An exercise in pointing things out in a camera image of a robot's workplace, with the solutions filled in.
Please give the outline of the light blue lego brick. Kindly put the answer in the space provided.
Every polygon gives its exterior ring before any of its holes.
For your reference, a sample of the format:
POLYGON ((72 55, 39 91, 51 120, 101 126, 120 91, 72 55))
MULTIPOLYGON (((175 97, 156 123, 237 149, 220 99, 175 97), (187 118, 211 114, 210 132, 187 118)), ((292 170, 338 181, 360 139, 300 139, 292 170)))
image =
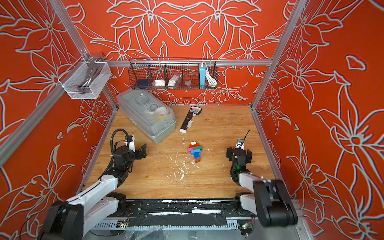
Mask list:
POLYGON ((201 153, 201 149, 196 149, 196 150, 191 150, 191 153, 194 154, 194 153, 201 153))

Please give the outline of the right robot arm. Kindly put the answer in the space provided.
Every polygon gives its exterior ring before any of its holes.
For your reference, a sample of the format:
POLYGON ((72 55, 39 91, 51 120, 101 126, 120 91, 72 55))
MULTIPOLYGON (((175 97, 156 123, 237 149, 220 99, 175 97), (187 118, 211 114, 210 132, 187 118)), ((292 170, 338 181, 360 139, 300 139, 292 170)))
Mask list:
POLYGON ((238 186, 249 193, 234 197, 236 211, 248 211, 256 216, 263 227, 286 227, 296 225, 299 216, 282 180, 266 180, 247 169, 253 153, 246 150, 247 137, 238 139, 235 147, 227 148, 227 158, 232 163, 230 175, 238 186))

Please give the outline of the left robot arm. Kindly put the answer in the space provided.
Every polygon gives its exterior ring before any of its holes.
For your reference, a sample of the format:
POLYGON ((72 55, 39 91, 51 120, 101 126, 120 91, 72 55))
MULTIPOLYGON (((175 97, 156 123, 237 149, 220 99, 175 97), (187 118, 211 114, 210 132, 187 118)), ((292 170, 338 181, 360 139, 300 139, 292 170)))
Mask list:
POLYGON ((119 132, 125 134, 124 144, 119 146, 111 137, 111 160, 98 181, 66 201, 53 203, 39 240, 81 240, 106 217, 128 213, 126 196, 115 190, 132 173, 134 162, 147 157, 147 145, 136 149, 135 137, 124 129, 115 130, 113 135, 119 132))

